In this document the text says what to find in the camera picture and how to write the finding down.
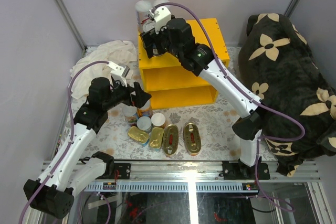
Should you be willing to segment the white red snack canister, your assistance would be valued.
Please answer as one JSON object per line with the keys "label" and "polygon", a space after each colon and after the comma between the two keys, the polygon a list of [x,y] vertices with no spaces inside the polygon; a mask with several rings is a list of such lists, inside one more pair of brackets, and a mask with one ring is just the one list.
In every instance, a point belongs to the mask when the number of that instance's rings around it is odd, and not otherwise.
{"label": "white red snack canister", "polygon": [[153,5],[158,6],[159,4],[168,3],[169,0],[155,0]]}

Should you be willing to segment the grey lid small can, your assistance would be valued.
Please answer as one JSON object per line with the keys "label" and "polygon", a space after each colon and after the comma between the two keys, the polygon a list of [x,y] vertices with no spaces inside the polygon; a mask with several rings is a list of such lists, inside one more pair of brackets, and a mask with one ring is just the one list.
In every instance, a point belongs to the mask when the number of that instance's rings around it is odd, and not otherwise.
{"label": "grey lid small can", "polygon": [[145,131],[147,133],[150,133],[152,131],[152,121],[151,118],[148,116],[142,116],[137,120],[136,123],[137,127],[142,130]]}

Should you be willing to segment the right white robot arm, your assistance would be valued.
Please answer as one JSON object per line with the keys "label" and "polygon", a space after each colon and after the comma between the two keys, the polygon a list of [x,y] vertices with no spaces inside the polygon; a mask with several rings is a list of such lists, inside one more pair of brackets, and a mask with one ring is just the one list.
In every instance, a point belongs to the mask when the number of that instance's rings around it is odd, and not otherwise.
{"label": "right white robot arm", "polygon": [[192,27],[182,18],[173,18],[160,31],[153,26],[140,30],[140,38],[149,59],[154,54],[168,53],[181,66],[207,81],[234,107],[239,119],[233,124],[240,138],[240,175],[251,179],[258,173],[257,139],[261,134],[262,115],[260,98],[238,81],[216,57],[210,46],[196,41]]}

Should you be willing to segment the white orange snack canister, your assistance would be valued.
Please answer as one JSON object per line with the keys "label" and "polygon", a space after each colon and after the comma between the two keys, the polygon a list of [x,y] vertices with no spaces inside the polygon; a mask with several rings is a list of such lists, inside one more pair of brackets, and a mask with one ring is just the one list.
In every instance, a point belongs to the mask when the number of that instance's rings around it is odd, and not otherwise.
{"label": "white orange snack canister", "polygon": [[141,0],[135,4],[135,11],[139,29],[141,29],[142,25],[150,19],[149,10],[151,8],[152,3],[150,1]]}

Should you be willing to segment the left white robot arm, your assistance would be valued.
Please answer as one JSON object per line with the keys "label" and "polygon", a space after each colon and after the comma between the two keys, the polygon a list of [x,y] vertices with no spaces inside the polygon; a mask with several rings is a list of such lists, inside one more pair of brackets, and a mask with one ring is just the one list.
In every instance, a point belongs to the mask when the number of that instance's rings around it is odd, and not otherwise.
{"label": "left white robot arm", "polygon": [[121,103],[141,108],[150,98],[138,82],[131,87],[104,77],[93,79],[86,102],[73,118],[66,142],[38,179],[29,179],[24,184],[28,206],[62,219],[71,210],[75,197],[93,180],[114,176],[114,158],[100,151],[94,153],[84,167],[76,172],[73,169],[105,124],[110,109]]}

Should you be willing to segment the blue labelled gold-top can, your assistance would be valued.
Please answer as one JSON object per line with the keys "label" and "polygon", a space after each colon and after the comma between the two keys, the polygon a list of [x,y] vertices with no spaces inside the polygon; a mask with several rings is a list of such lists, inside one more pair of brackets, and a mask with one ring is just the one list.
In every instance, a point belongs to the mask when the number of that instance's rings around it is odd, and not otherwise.
{"label": "blue labelled gold-top can", "polygon": [[161,45],[160,35],[155,32],[155,22],[147,21],[142,25],[142,33],[140,34],[143,48],[146,51],[147,57],[158,57],[165,53]]}

